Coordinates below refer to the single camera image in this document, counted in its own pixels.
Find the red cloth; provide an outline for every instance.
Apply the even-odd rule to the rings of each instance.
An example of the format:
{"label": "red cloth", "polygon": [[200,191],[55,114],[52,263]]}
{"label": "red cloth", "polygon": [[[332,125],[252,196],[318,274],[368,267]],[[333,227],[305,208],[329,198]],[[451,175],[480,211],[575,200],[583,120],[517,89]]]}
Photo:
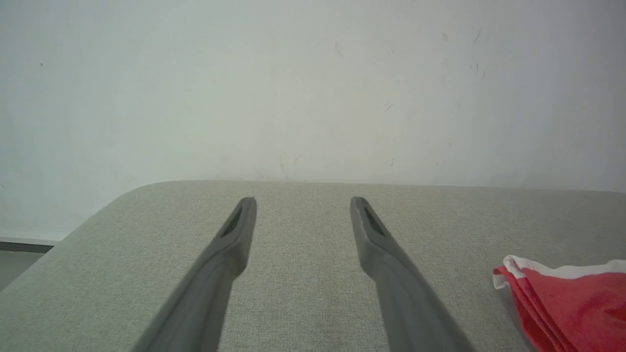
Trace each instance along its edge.
{"label": "red cloth", "polygon": [[626,351],[626,261],[563,266],[506,256],[493,283],[510,286],[520,324],[540,351]]}

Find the fabric texture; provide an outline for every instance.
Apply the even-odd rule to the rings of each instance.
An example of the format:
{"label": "fabric texture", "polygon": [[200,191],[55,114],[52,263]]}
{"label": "fabric texture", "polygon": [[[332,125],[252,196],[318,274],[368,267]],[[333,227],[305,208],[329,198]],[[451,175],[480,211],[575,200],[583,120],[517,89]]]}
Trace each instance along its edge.
{"label": "fabric texture", "polygon": [[497,289],[511,287],[521,327],[539,351],[623,351],[626,261],[550,269],[506,256],[493,270]]}
{"label": "fabric texture", "polygon": [[511,253],[548,266],[626,250],[626,195],[398,185],[165,182],[114,200],[0,292],[0,350],[126,351],[237,201],[259,209],[220,349],[387,350],[359,267],[351,197],[374,207],[477,350],[531,348],[491,273]]}

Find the gray fabric surface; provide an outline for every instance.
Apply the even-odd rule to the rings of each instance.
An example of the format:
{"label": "gray fabric surface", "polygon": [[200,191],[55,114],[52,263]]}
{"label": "gray fabric surface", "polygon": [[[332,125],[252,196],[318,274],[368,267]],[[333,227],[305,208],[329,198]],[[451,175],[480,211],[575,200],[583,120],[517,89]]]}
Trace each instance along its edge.
{"label": "gray fabric surface", "polygon": [[349,217],[367,198],[477,350],[525,350],[507,254],[548,266],[623,258],[626,195],[466,187],[167,182],[92,216],[0,292],[0,350],[130,349],[238,199],[257,198],[249,265],[220,349],[385,350]]}

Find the baseboard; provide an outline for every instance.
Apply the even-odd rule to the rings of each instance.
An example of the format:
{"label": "baseboard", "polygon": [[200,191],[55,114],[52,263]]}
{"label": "baseboard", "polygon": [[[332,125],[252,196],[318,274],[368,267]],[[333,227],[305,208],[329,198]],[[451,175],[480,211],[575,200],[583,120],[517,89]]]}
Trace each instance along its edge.
{"label": "baseboard", "polygon": [[0,251],[48,253],[48,251],[51,250],[53,247],[54,246],[47,246],[43,244],[26,244],[0,241]]}

